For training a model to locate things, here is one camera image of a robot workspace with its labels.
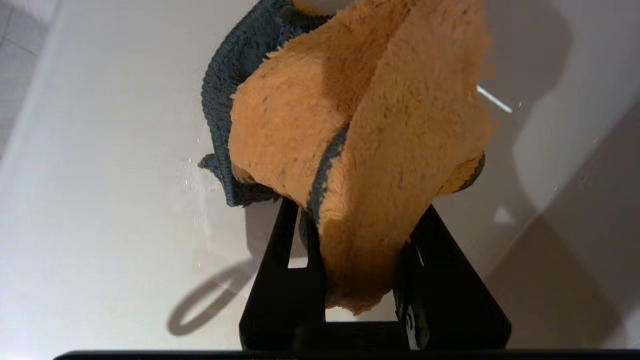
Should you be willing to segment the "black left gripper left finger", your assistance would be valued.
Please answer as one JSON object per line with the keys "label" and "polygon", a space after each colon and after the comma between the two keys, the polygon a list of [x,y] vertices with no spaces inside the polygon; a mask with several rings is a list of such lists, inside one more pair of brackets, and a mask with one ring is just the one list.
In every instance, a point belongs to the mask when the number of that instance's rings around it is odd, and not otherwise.
{"label": "black left gripper left finger", "polygon": [[289,351],[297,330],[325,321],[326,276],[311,215],[302,216],[307,265],[289,268],[298,210],[291,199],[281,201],[238,324],[245,351]]}

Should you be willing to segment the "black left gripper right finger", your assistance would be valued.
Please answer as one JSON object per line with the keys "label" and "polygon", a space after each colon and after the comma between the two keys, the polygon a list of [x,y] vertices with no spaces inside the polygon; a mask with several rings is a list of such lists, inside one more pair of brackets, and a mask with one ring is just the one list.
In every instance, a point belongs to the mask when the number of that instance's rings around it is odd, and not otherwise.
{"label": "black left gripper right finger", "polygon": [[402,250],[393,290],[411,350],[505,349],[512,325],[430,206]]}

